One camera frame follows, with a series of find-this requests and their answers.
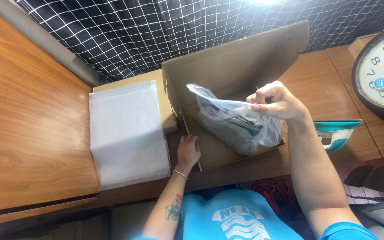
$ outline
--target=bracelet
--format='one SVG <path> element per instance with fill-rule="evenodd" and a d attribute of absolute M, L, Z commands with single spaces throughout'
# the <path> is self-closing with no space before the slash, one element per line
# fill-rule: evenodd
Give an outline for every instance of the bracelet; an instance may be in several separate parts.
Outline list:
<path fill-rule="evenodd" d="M 181 173 L 181 172 L 179 172 L 179 171 L 177 171 L 177 170 L 173 170 L 173 172 L 177 172 L 178 174 L 180 174 L 180 175 L 182 175 L 183 177 L 185 177 L 186 178 L 186 180 L 188 180 L 188 177 L 186 177 L 186 175 L 184 175 L 183 173 Z"/>

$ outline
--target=black grid curtain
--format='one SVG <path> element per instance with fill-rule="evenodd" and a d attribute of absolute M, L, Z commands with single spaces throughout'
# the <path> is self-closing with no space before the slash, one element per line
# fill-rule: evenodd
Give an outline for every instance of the black grid curtain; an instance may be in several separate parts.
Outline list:
<path fill-rule="evenodd" d="M 17 0 L 109 82 L 173 57 L 309 20 L 307 52 L 384 29 L 384 0 Z"/>

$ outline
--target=clear plastic bag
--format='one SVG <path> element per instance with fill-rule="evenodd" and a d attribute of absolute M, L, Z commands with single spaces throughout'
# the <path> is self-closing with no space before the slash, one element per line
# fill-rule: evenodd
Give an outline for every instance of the clear plastic bag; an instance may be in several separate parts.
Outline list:
<path fill-rule="evenodd" d="M 201 126 L 241 155 L 253 155 L 259 145 L 276 146 L 284 135 L 282 120 L 252 111 L 249 103 L 220 100 L 210 90 L 186 84 L 196 94 Z"/>

